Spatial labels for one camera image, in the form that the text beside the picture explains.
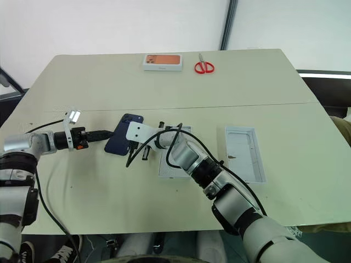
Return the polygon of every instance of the red scissors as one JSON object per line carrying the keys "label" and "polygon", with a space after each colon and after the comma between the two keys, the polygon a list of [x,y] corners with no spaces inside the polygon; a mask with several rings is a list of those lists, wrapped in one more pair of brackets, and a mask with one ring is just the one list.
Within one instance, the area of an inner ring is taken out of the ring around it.
{"label": "red scissors", "polygon": [[205,74],[205,73],[212,73],[214,71],[214,66],[211,63],[204,61],[201,53],[199,53],[199,59],[200,59],[200,62],[196,63],[194,67],[194,70],[196,73]]}

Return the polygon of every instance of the black cable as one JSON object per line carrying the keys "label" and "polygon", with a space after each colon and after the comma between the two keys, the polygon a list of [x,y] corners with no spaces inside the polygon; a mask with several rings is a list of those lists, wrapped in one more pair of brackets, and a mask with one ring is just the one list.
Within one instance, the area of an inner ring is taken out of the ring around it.
{"label": "black cable", "polygon": [[59,122],[63,122],[63,121],[64,121],[63,119],[60,119],[59,121],[50,122],[50,123],[41,125],[41,126],[39,126],[39,127],[37,127],[37,128],[31,129],[31,130],[27,131],[26,133],[32,133],[32,132],[34,132],[35,130],[39,130],[40,128],[44,128],[44,127],[46,127],[46,126],[53,125],[53,124],[56,124],[56,123],[59,123]]}
{"label": "black cable", "polygon": [[178,130],[177,130],[177,132],[176,132],[176,134],[175,134],[175,136],[174,136],[174,139],[173,139],[173,141],[172,141],[170,147],[168,148],[168,151],[167,151],[167,154],[166,154],[166,163],[168,164],[168,166],[173,167],[173,168],[178,168],[178,169],[181,169],[181,167],[178,166],[178,165],[171,164],[171,163],[169,162],[169,155],[171,154],[171,150],[172,150],[174,144],[176,143],[176,140],[177,140],[177,138],[178,138],[178,136],[179,136],[179,131],[182,129],[182,126],[183,126],[182,123],[179,123],[179,124],[177,125]]}
{"label": "black cable", "polygon": [[127,160],[127,162],[129,162],[129,160],[132,158],[133,152],[134,152],[134,151],[132,151],[132,150],[129,151],[129,155],[128,155],[128,160]]}
{"label": "black cable", "polygon": [[59,220],[57,220],[55,218],[55,216],[50,212],[49,208],[46,206],[45,204],[45,201],[44,201],[44,198],[43,198],[43,195],[42,195],[42,189],[41,189],[41,186],[40,186],[40,181],[39,181],[39,176],[38,176],[38,171],[37,169],[35,169],[35,178],[37,180],[37,185],[38,185],[38,191],[39,191],[39,198],[40,198],[40,201],[42,202],[42,205],[46,211],[46,213],[48,213],[48,215],[51,217],[51,219],[57,224],[57,226],[66,234],[66,236],[68,237],[68,239],[71,241],[71,243],[73,244],[73,248],[77,254],[77,257],[78,257],[78,262],[81,263],[81,256],[80,256],[80,253],[79,253],[79,250],[77,248],[77,245],[75,243],[75,241],[73,240],[71,234],[69,233],[69,231],[59,222]]}
{"label": "black cable", "polygon": [[131,158],[131,156],[133,155],[135,149],[137,149],[139,146],[139,143],[136,141],[129,141],[129,156],[128,156],[128,160]]}
{"label": "black cable", "polygon": [[17,253],[17,252],[16,252],[16,249],[14,249],[14,247],[12,247],[9,243],[0,240],[0,244],[1,244],[1,245],[4,245],[4,246],[6,246],[6,247],[8,247],[9,249],[11,249],[12,252],[13,252],[14,254]]}
{"label": "black cable", "polygon": [[216,162],[218,165],[220,165],[224,170],[226,170],[228,173],[230,173],[232,176],[234,176],[238,181],[240,181],[246,188],[247,190],[250,192],[250,194],[253,196],[253,198],[255,199],[255,201],[257,202],[259,208],[262,211],[262,214],[267,216],[266,211],[264,210],[262,203],[260,202],[260,200],[258,199],[258,197],[256,196],[256,194],[254,193],[254,191],[248,186],[247,183],[245,183],[244,180],[242,180],[239,176],[237,176],[234,172],[232,172],[230,169],[228,169],[227,167],[225,167],[221,162],[219,162],[214,156],[213,154],[211,154],[211,152],[209,151],[209,149],[205,146],[205,144],[203,144],[203,142],[198,139],[196,136],[194,136],[191,133],[188,133],[187,131],[184,130],[179,130],[179,129],[168,129],[168,130],[162,130],[159,131],[158,133],[155,133],[153,136],[151,136],[150,138],[148,138],[146,140],[146,142],[144,142],[135,152],[135,154],[127,161],[126,167],[129,167],[129,165],[131,164],[131,162],[136,158],[136,156],[138,155],[139,152],[141,152],[141,150],[155,137],[159,136],[160,134],[163,133],[167,133],[167,132],[173,132],[173,131],[179,131],[180,133],[184,133],[192,138],[194,138],[200,145],[201,147],[207,152],[207,154],[210,156],[210,158]]}

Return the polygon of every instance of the floor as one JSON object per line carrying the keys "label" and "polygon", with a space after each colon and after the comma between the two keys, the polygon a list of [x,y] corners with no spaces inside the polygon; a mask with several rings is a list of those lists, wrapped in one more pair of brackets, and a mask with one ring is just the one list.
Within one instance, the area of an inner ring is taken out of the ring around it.
{"label": "floor", "polygon": [[[248,263],[239,236],[221,231],[229,263]],[[116,235],[88,235],[84,237],[81,257],[83,263],[97,262],[109,258],[110,249],[106,240]],[[87,237],[92,241],[94,250]],[[36,263],[43,262],[55,254],[66,241],[65,236],[23,235],[24,241],[31,241],[36,247]],[[332,263],[350,262],[351,233],[320,232],[304,233],[300,240],[325,260]],[[196,251],[196,232],[169,232],[165,236],[163,255],[178,255],[194,258]]]}

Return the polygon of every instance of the person's leg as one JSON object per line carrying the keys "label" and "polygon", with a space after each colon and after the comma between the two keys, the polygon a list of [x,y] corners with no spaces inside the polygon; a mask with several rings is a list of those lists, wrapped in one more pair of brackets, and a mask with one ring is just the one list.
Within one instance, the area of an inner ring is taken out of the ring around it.
{"label": "person's leg", "polygon": [[129,234],[117,253],[120,256],[146,255],[151,253],[152,233]]}
{"label": "person's leg", "polygon": [[345,121],[344,119],[331,116],[330,117],[335,126],[339,129],[342,136],[344,136],[347,143],[351,146],[351,122]]}
{"label": "person's leg", "polygon": [[209,263],[227,263],[223,240],[218,230],[197,233],[196,257]]}

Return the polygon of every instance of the white bracket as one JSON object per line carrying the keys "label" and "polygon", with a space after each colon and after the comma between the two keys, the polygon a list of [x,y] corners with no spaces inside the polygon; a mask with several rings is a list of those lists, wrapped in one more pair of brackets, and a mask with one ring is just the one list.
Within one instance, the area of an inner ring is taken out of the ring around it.
{"label": "white bracket", "polygon": [[73,140],[72,140],[72,135],[71,135],[71,130],[69,124],[76,124],[78,121],[78,118],[80,116],[81,112],[73,108],[65,117],[64,119],[64,131],[66,134],[67,138],[67,144],[68,144],[68,150],[73,151]]}
{"label": "white bracket", "polygon": [[[148,140],[148,138],[150,138],[160,130],[164,130],[164,129],[153,128],[151,126],[138,123],[138,122],[130,122],[127,130],[126,138],[129,141],[136,141],[143,144]],[[151,142],[149,142],[148,145],[151,146],[153,150],[159,150],[155,145],[155,140],[152,140]]]}

